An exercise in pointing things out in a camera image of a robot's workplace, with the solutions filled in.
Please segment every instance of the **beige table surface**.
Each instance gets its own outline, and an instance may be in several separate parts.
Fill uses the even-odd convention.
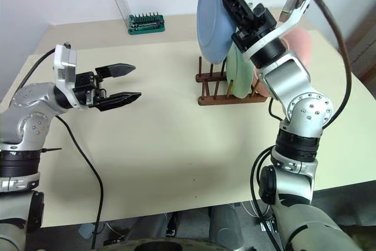
[[[119,31],[111,30],[118,23],[110,21],[65,25],[71,30],[66,39],[62,39],[64,33],[56,31],[64,30],[63,26],[53,27],[37,48],[37,53],[44,53],[56,43],[71,41],[72,48],[79,50],[77,73],[118,62],[137,67],[125,77],[104,83],[108,93],[141,91],[137,101],[107,112],[70,110],[62,115],[103,179],[101,220],[249,200],[251,164],[275,142],[278,121],[269,117],[268,101],[248,105],[197,104],[201,86],[194,81],[194,74],[200,49],[194,18],[180,19],[184,17],[191,19],[186,29],[194,30],[188,31],[187,37],[171,38],[174,31],[167,28],[170,37],[160,34],[162,43],[155,43],[158,34],[141,35],[143,41],[123,34],[123,42],[119,43],[111,37],[113,33],[122,38]],[[98,28],[106,48],[100,48],[101,43],[90,35],[90,44],[85,45],[80,29],[90,25],[92,29],[107,25],[107,29]],[[328,95],[337,108],[345,89],[342,60],[317,31],[310,33],[313,85]],[[136,45],[130,43],[133,38]],[[39,57],[28,58],[0,109],[6,108],[15,86]],[[52,62],[50,56],[29,82],[53,81]],[[282,115],[278,103],[273,111]],[[353,76],[348,106],[321,139],[315,189],[375,179],[375,113],[375,99]],[[45,147],[63,150],[44,153],[39,166],[38,190],[45,193],[43,226],[93,222],[99,202],[98,183],[56,119]]]

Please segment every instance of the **wooden peg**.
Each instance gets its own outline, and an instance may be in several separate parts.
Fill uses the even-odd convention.
[[[199,77],[201,77],[201,71],[202,71],[202,57],[199,57]]]
[[[256,88],[259,86],[259,83],[260,83],[260,80],[258,79],[256,84],[254,85],[254,88],[252,89],[252,92],[251,92],[251,97],[254,96],[255,92],[256,92]]]
[[[202,82],[202,94],[201,94],[201,99],[205,99],[205,82]]]
[[[207,96],[210,96],[210,92],[209,92],[209,84],[207,83],[207,81],[205,81],[205,89],[206,89],[206,95],[207,95]]]
[[[227,94],[226,94],[227,99],[230,97],[231,89],[233,88],[233,83],[234,83],[234,80],[231,80],[229,84],[229,88],[227,88]]]
[[[216,90],[214,91],[214,99],[217,99],[219,81],[216,82]]]
[[[221,76],[223,76],[224,65],[225,65],[225,64],[226,64],[226,59],[224,59],[223,62],[222,62]]]

